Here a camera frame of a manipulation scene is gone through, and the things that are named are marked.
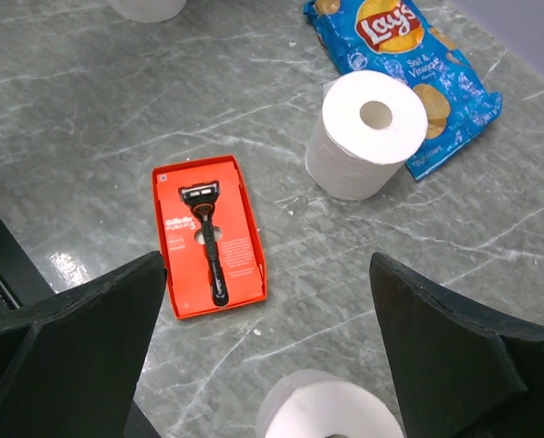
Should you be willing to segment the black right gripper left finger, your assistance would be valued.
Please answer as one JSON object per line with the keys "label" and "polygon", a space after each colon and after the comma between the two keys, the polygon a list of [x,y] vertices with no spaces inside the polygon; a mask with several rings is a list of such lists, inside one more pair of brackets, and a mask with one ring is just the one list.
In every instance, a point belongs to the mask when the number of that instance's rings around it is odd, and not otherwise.
{"label": "black right gripper left finger", "polygon": [[122,437],[165,285],[154,251],[0,314],[0,437]]}

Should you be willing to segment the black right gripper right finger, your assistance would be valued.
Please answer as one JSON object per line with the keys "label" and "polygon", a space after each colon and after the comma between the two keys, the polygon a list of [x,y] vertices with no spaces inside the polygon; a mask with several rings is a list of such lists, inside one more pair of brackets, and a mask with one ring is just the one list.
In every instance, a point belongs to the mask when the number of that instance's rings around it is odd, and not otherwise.
{"label": "black right gripper right finger", "polygon": [[374,253],[371,294],[409,437],[544,437],[544,326]]}

